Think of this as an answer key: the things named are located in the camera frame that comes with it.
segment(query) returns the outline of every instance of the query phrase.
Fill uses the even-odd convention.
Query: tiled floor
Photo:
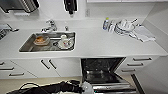
[[[131,76],[122,76],[125,80],[135,86]],[[81,81],[81,77],[57,77],[57,78],[36,78],[36,79],[7,79],[7,80],[0,80],[0,94],[6,94],[12,90],[19,89],[23,84],[28,82],[33,82],[38,85],[48,85],[48,84],[55,84],[61,81],[68,81],[68,80],[78,80]]]

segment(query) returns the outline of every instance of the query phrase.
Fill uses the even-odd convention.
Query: cabinet door
[[[156,2],[156,0],[122,0],[122,2]]]
[[[134,74],[155,61],[159,56],[126,57],[115,71],[119,75]]]
[[[168,0],[156,0],[157,2],[166,2]]]
[[[57,58],[50,62],[61,77],[82,76],[80,58]]]
[[[46,59],[18,59],[13,62],[38,78],[59,77]]]
[[[10,60],[0,61],[0,79],[36,78],[31,73],[17,66]]]
[[[87,3],[96,3],[96,2],[121,2],[121,0],[87,0]]]

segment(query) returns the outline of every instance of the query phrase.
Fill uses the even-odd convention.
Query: white wall
[[[18,17],[13,15],[13,11],[5,14],[0,10],[0,20],[2,21],[46,21],[48,19],[55,20],[75,20],[85,18],[85,0],[77,0],[78,11],[71,18],[69,13],[65,11],[64,0],[38,0],[40,7],[38,10],[30,14],[30,16]]]
[[[146,18],[155,3],[88,3],[90,18]]]
[[[64,0],[38,0],[40,7],[30,16],[14,16],[13,11],[5,14],[0,9],[0,21],[46,21],[55,20],[84,20],[110,18],[140,18],[145,19],[155,3],[86,3],[77,0],[78,11],[71,18],[64,9]]]
[[[157,3],[143,22],[155,36],[156,42],[168,52],[168,3]],[[145,94],[168,93],[168,57],[160,57],[137,77]]]

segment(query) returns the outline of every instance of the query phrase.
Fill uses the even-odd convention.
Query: wall outlet
[[[86,11],[85,11],[85,17],[90,17],[90,9],[86,9]]]

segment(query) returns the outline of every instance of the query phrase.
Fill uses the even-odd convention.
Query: sink basin
[[[72,47],[67,49],[61,49],[58,47],[58,43],[61,40],[61,36],[66,35],[67,39],[73,40]],[[38,36],[48,37],[49,43],[47,45],[35,45],[34,41]],[[75,45],[75,32],[52,32],[52,33],[35,33],[32,34],[29,39],[20,48],[19,52],[38,52],[38,51],[71,51],[74,49]]]

